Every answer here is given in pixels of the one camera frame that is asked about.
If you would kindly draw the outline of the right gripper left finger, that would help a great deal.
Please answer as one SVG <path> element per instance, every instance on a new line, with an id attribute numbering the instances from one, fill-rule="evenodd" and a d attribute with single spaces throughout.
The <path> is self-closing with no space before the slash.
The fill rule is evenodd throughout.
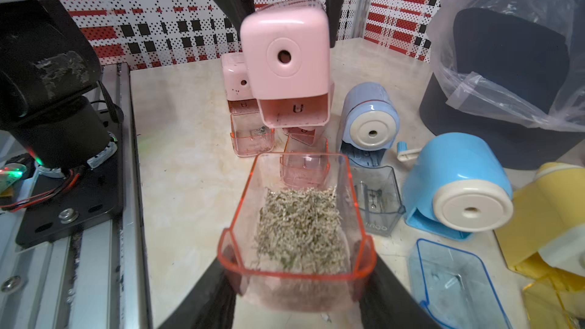
<path id="1" fill-rule="evenodd" d="M 230 329 L 236 311 L 236 292 L 221 263 L 214 259 L 182 303 L 159 328 Z"/>

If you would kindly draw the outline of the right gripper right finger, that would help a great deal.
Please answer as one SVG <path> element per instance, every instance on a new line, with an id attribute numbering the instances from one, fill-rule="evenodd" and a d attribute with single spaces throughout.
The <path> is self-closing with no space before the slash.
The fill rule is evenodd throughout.
<path id="1" fill-rule="evenodd" d="M 379 255 L 360 299 L 360 315 L 364 328 L 440 328 Z"/>

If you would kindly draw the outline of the translucent blue sharpener tray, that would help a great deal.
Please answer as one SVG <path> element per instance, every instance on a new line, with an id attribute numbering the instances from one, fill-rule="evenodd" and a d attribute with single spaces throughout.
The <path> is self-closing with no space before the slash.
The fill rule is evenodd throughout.
<path id="1" fill-rule="evenodd" d="M 511 327 L 477 255 L 417 239 L 408 257 L 408 275 L 413 299 L 440 327 Z"/>

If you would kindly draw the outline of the pink sharpener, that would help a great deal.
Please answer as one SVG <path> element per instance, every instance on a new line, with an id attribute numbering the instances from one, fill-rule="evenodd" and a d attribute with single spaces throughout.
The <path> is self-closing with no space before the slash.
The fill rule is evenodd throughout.
<path id="1" fill-rule="evenodd" d="M 231 114 L 257 113 L 257 100 L 251 92 L 248 68 L 242 53 L 225 53 L 221 56 L 225 97 Z"/>
<path id="2" fill-rule="evenodd" d="M 307 146 L 315 145 L 321 139 L 324 130 L 324 126 L 309 127 L 306 129 L 300 127 L 283 128 L 283 132 L 287 136 Z"/>
<path id="3" fill-rule="evenodd" d="M 251 93 L 269 128 L 310 129 L 330 120 L 328 17 L 317 0 L 273 3 L 240 27 Z"/>

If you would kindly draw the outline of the translucent grey sharpener tray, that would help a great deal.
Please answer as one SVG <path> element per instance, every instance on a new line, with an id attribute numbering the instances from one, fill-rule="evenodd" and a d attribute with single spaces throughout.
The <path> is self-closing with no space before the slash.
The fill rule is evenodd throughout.
<path id="1" fill-rule="evenodd" d="M 355 163 L 350 167 L 365 230 L 389 237 L 405 214 L 394 168 L 365 168 Z"/>

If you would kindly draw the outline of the blue sharpener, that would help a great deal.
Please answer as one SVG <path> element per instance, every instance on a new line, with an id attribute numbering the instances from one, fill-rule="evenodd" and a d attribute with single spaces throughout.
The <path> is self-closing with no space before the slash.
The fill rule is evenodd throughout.
<path id="1" fill-rule="evenodd" d="M 354 86 L 344 99 L 336 146 L 363 168 L 377 168 L 399 133 L 400 119 L 379 83 Z"/>
<path id="2" fill-rule="evenodd" d="M 402 185 L 405 223 L 410 227 L 464 241 L 512 218 L 512 185 L 483 139 L 446 133 L 420 149 L 400 142 L 397 158 L 414 163 Z"/>

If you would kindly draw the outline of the blue sharpener front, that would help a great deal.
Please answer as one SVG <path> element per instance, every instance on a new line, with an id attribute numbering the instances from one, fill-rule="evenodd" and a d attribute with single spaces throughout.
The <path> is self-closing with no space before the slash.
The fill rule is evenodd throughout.
<path id="1" fill-rule="evenodd" d="M 344 99 L 336 146 L 363 168 L 377 168 L 399 133 L 400 119 L 379 83 L 354 86 Z"/>

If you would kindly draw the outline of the translucent pink sharpener tray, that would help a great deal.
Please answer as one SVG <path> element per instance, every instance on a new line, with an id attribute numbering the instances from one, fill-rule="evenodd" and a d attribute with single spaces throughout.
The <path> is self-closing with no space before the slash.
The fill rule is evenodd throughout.
<path id="1" fill-rule="evenodd" d="M 232 147 L 238 157 L 254 157 L 273 150 L 275 129 L 264 124 L 259 112 L 232 114 L 230 120 Z"/>

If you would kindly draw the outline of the translucent yellow sharpener tray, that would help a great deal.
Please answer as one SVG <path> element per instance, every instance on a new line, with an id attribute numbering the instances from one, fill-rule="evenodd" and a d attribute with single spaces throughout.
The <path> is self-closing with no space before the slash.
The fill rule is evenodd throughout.
<path id="1" fill-rule="evenodd" d="M 584 328 L 584 278 L 551 271 L 522 291 L 531 328 Z"/>

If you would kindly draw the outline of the grey bin with plastic liner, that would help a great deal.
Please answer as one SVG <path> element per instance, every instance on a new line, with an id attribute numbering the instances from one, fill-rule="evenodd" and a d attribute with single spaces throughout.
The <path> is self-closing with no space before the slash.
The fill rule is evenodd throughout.
<path id="1" fill-rule="evenodd" d="M 482 138 L 534 170 L 584 138 L 584 0 L 440 0 L 419 107 L 435 135 Z"/>

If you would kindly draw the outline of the yellow pencil sharpener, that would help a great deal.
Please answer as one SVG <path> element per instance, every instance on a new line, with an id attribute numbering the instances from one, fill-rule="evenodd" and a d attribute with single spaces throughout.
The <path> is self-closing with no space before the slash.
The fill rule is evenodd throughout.
<path id="1" fill-rule="evenodd" d="M 513 194 L 513 217 L 495 230 L 509 270 L 539 279 L 557 269 L 584 275 L 584 168 L 543 164 Z"/>

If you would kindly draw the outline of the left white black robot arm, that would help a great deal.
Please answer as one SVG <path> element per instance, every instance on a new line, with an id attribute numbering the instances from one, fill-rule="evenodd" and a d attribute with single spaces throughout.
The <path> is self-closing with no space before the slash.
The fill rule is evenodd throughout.
<path id="1" fill-rule="evenodd" d="M 252 15 L 252 0 L 219 0 L 219 7 L 239 32 L 245 15 Z M 326 0 L 331 48 L 334 24 L 339 23 L 341 0 Z M 10 132 L 41 167 L 59 170 L 61 185 L 12 205 L 3 212 L 26 209 L 15 243 L 31 248 L 54 242 L 112 219 L 122 212 L 123 156 L 96 111 L 91 111 L 85 92 L 98 86 L 102 71 L 98 55 L 59 0 L 11 0 L 1 2 L 1 130 Z M 324 107 L 332 90 L 313 97 L 259 99 L 266 126 L 309 129 L 324 126 Z M 284 106 L 302 101 L 298 118 L 288 124 L 267 123 L 263 104 Z M 102 159 L 98 172 L 88 160 Z M 63 206 L 73 207 L 73 220 L 57 222 Z"/>

